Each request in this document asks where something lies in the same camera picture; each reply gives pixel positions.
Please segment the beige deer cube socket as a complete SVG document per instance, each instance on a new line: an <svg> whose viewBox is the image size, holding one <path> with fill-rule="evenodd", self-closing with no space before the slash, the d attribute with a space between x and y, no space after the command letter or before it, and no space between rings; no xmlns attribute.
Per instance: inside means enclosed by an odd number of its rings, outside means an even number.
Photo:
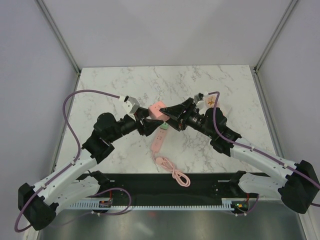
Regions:
<svg viewBox="0 0 320 240"><path fill-rule="evenodd" d="M216 102L216 95L212 94L212 95L207 95L204 98L204 103L206 105L207 108L213 108Z"/></svg>

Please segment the pink cube socket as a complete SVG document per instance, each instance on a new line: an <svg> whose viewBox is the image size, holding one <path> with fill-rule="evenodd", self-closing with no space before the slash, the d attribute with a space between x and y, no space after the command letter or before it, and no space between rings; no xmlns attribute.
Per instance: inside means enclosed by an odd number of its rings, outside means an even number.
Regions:
<svg viewBox="0 0 320 240"><path fill-rule="evenodd" d="M165 108L166 105L162 101L158 101L148 107L148 113L153 120L168 121L170 118L164 113L160 112L160 109Z"/></svg>

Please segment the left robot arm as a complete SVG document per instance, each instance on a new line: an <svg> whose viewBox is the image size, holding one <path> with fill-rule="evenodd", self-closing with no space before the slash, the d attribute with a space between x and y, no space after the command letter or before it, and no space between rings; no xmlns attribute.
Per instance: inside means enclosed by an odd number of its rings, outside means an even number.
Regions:
<svg viewBox="0 0 320 240"><path fill-rule="evenodd" d="M28 230L28 227L18 227L21 217L25 217L29 227L36 231L46 228L62 210L62 202L69 200L61 195L62 192L75 186L78 177L106 159L115 149L114 141L134 131L147 137L163 123L162 119L150 119L145 108L138 108L133 116L126 114L120 120L109 112L99 115L90 137L78 145L78 151L69 163L33 185L24 183L19 187L20 212L14 230L17 233Z"/></svg>

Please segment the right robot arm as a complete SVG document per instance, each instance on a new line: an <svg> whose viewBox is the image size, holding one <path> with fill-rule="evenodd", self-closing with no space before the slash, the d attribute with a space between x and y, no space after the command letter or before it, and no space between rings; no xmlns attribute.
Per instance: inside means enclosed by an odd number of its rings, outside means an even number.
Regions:
<svg viewBox="0 0 320 240"><path fill-rule="evenodd" d="M181 104L164 107L160 112L168 116L168 124L177 131L187 127L210 138L210 145L220 154L244 161L262 171L265 176L238 171L229 184L235 197L246 193L280 199L292 211L305 214L314 205L320 182L311 163L284 159L256 147L227 126L227 118L220 108L208 108L204 114L192 98Z"/></svg>

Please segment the green cube plug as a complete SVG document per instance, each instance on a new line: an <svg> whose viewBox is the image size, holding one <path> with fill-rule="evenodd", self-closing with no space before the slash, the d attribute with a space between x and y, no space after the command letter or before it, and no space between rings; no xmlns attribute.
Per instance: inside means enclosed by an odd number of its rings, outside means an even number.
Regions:
<svg viewBox="0 0 320 240"><path fill-rule="evenodd" d="M159 126L159 128L164 131L167 131L169 128L169 125L166 122L164 122L162 125Z"/></svg>

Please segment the white triangular power strip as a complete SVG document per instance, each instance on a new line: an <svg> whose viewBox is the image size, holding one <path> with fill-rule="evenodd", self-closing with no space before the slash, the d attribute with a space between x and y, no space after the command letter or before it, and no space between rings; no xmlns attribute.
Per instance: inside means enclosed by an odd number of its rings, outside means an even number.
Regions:
<svg viewBox="0 0 320 240"><path fill-rule="evenodd" d="M217 103L217 107L221 110L221 112L223 113L223 115L225 117L227 117L229 115L229 113L231 112L232 110L232 106L228 103L225 103L223 101L218 101Z"/></svg>

